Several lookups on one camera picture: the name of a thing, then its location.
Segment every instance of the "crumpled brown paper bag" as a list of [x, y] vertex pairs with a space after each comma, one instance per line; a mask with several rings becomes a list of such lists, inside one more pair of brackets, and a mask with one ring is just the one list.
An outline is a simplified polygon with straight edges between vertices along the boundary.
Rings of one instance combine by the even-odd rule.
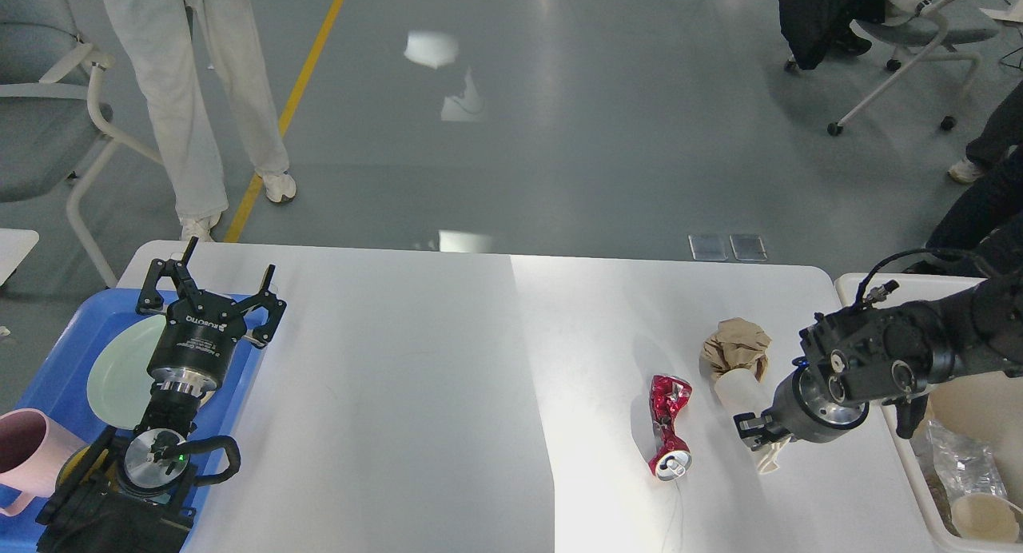
[[735, 368], [748, 368], [760, 381], [767, 371], [767, 345], [770, 337], [763, 328], [735, 317], [717, 324], [717, 333], [704, 341], [700, 359], [710, 364], [714, 379]]

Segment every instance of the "paper cup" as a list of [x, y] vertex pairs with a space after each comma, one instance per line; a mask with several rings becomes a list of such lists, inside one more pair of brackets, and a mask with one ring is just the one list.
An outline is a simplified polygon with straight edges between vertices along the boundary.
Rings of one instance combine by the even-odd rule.
[[1000, 497], [972, 493], [952, 503], [952, 524], [967, 539], [1016, 543], [1020, 536], [1020, 525], [1016, 521], [1014, 509], [1020, 510]]
[[714, 394], [730, 415], [739, 415], [742, 412], [755, 412], [760, 415], [760, 412], [769, 408], [771, 404], [763, 385], [748, 368], [735, 368], [721, 375], [714, 382]]

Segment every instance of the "white sneaker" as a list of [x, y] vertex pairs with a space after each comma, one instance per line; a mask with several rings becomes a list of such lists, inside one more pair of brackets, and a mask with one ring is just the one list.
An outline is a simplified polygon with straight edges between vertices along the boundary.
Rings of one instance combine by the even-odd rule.
[[187, 240], [192, 239], [192, 237], [198, 237], [201, 242], [212, 242], [213, 237], [210, 236], [210, 229], [220, 221], [220, 215], [211, 215], [209, 218], [202, 219], [178, 219], [181, 222], [181, 240], [187, 242]]
[[973, 184], [973, 182], [984, 174], [987, 174], [984, 168], [972, 163], [967, 157], [963, 157], [953, 167], [948, 168], [948, 177], [952, 178], [952, 181], [957, 182], [957, 184], [962, 185]]
[[274, 203], [287, 203], [295, 199], [298, 186], [295, 178], [284, 172], [284, 174], [264, 175], [263, 188], [266, 191], [266, 199]]

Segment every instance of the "light green plate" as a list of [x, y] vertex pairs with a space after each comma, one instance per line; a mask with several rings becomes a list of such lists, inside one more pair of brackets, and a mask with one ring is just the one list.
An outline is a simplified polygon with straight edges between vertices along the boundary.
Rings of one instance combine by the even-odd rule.
[[96, 417], [119, 429], [133, 429], [149, 405], [152, 378], [146, 373], [164, 316], [146, 317], [121, 331], [96, 357], [86, 394]]

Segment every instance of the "robotic arm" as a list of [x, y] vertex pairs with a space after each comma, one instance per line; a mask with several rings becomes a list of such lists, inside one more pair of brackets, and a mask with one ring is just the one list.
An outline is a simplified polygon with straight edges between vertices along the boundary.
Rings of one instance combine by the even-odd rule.
[[[149, 403], [129, 435], [106, 426], [69, 466], [36, 518], [46, 525], [37, 543], [41, 553], [176, 553], [194, 521], [187, 497], [240, 469], [241, 454], [229, 435], [189, 435], [202, 400], [224, 385], [235, 347], [241, 340], [266, 347], [286, 304], [270, 288], [274, 266], [259, 291], [241, 301], [197, 287], [187, 268], [196, 242], [192, 237], [180, 261], [150, 263], [135, 310], [166, 320], [146, 367]], [[177, 293], [169, 305], [157, 291], [164, 277]], [[249, 328], [244, 317], [258, 309], [266, 310], [267, 321]], [[225, 469], [198, 475], [192, 459], [217, 450], [226, 455]]]
[[1002, 371], [1023, 375], [1023, 275], [995, 277], [935, 302], [878, 310], [889, 282], [800, 331], [804, 357], [759, 417], [737, 415], [753, 450], [785, 437], [827, 443], [866, 419], [870, 401], [894, 405], [898, 435], [913, 436], [939, 382]]

